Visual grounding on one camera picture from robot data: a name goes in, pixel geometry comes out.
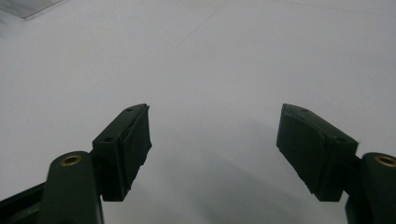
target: white table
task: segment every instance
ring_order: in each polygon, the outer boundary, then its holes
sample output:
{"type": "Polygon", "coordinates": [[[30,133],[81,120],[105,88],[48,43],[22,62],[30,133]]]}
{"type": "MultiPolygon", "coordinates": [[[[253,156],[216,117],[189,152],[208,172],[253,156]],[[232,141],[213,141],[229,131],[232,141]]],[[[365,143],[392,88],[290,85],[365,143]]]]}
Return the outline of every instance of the white table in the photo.
{"type": "Polygon", "coordinates": [[[0,199],[147,103],[153,148],[106,223],[347,223],[276,148],[283,103],[396,155],[393,0],[70,0],[0,12],[0,199]]]}

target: white surface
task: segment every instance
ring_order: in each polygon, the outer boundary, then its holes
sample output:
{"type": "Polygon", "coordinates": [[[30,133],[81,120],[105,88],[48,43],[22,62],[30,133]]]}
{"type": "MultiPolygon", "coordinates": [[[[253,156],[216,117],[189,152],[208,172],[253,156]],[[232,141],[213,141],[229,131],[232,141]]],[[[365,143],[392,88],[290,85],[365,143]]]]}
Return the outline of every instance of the white surface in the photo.
{"type": "Polygon", "coordinates": [[[70,0],[0,12],[0,199],[123,108],[153,148],[106,223],[347,223],[276,148],[283,103],[395,155],[396,2],[70,0]]]}

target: white tabletop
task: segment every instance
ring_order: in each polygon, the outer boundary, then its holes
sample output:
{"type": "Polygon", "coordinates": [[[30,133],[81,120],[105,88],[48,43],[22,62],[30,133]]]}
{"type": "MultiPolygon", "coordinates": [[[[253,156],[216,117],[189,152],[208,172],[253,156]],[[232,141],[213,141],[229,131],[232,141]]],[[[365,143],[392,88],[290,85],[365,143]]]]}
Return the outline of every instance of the white tabletop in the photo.
{"type": "Polygon", "coordinates": [[[67,0],[0,11],[0,199],[147,103],[153,147],[106,223],[347,223],[276,148],[283,103],[396,155],[393,0],[67,0]]]}

